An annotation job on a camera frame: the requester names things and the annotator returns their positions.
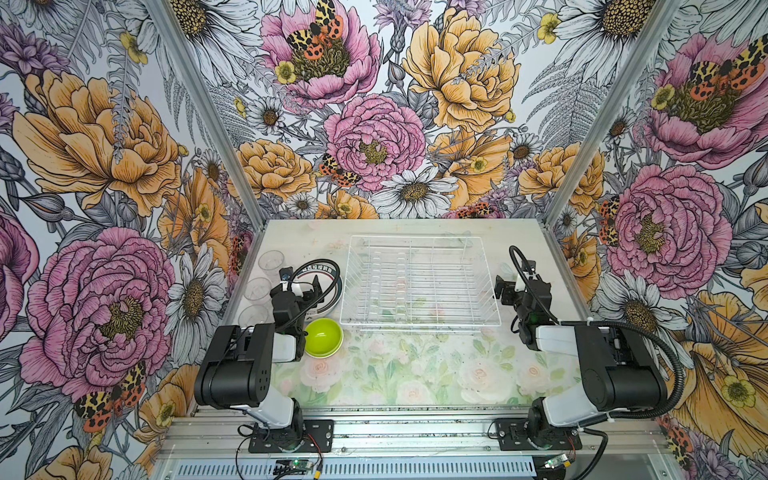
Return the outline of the green plastic bowl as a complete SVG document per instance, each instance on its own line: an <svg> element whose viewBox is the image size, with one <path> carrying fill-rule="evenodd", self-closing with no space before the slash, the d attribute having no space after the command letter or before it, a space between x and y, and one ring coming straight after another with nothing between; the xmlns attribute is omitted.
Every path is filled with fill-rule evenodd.
<svg viewBox="0 0 768 480"><path fill-rule="evenodd" d="M312 321L305 327L305 332L305 353L317 359L334 355L341 348L344 339L341 325L329 318Z"/></svg>

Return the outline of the white wire dish rack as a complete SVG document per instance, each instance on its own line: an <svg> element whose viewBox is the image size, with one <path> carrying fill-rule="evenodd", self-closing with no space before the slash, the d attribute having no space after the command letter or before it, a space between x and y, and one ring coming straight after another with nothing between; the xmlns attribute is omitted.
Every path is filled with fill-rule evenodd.
<svg viewBox="0 0 768 480"><path fill-rule="evenodd" d="M344 327L463 334L502 323L475 236L353 235L344 273Z"/></svg>

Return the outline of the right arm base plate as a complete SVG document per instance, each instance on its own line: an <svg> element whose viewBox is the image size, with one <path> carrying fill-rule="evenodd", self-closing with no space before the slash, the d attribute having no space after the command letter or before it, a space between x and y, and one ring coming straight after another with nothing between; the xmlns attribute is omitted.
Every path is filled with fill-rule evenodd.
<svg viewBox="0 0 768 480"><path fill-rule="evenodd" d="M497 418L491 436L502 451L581 450L579 433L573 428L533 426L524 418Z"/></svg>

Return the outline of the red green rimmed plate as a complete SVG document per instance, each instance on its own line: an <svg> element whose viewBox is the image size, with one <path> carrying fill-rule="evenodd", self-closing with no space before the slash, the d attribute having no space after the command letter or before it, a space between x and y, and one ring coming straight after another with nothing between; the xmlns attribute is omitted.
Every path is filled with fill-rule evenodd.
<svg viewBox="0 0 768 480"><path fill-rule="evenodd" d="M301 287L308 287L314 278L318 279L321 291L329 291L328 295L317 306L309 310L307 316L311 319L329 315L341 300L343 283L340 274L331 265L319 263L299 269L295 280Z"/></svg>

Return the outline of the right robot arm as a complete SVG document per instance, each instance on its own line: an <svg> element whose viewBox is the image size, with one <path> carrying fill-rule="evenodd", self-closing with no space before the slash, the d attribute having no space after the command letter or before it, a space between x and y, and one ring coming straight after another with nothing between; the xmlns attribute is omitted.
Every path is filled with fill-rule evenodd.
<svg viewBox="0 0 768 480"><path fill-rule="evenodd" d="M539 277L497 277L494 296L514 308L512 331L530 350L570 356L580 381L533 401L522 423L499 428L502 441L523 438L535 449L577 444L588 427L615 419L662 416L680 401L684 367L658 335L629 323L558 322L547 312L551 286Z"/></svg>

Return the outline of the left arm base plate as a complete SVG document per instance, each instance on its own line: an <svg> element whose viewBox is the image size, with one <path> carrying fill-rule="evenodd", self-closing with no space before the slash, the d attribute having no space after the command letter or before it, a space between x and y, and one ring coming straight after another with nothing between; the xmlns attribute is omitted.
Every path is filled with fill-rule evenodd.
<svg viewBox="0 0 768 480"><path fill-rule="evenodd" d="M304 420L301 426L294 423L285 428L268 428L256 422L247 435L247 451L252 454L329 453L334 428L333 420L310 419Z"/></svg>

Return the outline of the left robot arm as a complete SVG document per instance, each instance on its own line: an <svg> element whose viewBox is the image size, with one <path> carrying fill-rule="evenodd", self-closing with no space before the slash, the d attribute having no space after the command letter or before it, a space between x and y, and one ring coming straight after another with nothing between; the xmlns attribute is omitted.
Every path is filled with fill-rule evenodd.
<svg viewBox="0 0 768 480"><path fill-rule="evenodd" d="M328 294L319 282L297 291L278 285L270 291L269 319L221 326L210 341L194 381L195 401L253 419L252 451L296 451L307 437L299 401L271 386L272 367L302 359L306 315Z"/></svg>

